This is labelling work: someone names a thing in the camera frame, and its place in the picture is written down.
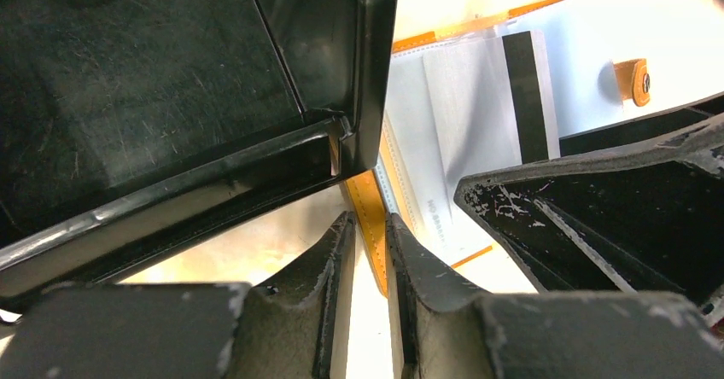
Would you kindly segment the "black plastic box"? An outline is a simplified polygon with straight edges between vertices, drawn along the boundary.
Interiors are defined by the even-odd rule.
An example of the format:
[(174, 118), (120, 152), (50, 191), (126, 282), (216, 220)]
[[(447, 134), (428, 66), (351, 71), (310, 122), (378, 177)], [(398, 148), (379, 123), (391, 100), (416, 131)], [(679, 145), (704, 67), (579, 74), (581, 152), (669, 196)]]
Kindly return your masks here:
[(397, 0), (1, 0), (1, 307), (370, 169)]

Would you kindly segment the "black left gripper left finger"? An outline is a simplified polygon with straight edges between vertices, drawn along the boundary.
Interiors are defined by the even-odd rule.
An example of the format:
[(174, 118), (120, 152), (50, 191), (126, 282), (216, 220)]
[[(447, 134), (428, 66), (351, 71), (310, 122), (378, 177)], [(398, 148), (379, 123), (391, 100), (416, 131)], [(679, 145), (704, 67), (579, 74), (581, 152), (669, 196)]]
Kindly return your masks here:
[(356, 220), (262, 283), (74, 284), (46, 293), (4, 378), (342, 378)]

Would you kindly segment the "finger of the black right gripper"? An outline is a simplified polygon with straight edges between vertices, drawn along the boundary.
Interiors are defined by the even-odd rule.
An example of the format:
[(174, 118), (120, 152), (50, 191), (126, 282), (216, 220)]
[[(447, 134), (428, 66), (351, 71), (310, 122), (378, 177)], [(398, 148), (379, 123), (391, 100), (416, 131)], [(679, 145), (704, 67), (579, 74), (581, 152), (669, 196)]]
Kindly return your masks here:
[(668, 291), (723, 318), (723, 118), (462, 178), (462, 210), (540, 291)]

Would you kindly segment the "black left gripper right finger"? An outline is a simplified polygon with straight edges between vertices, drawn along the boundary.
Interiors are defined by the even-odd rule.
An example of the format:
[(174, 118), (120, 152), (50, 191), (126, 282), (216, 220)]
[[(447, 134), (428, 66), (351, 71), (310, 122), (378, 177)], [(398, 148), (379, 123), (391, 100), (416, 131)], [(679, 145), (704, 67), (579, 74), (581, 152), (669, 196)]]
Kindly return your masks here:
[(720, 378), (716, 338), (684, 297), (492, 294), (386, 217), (397, 378)]

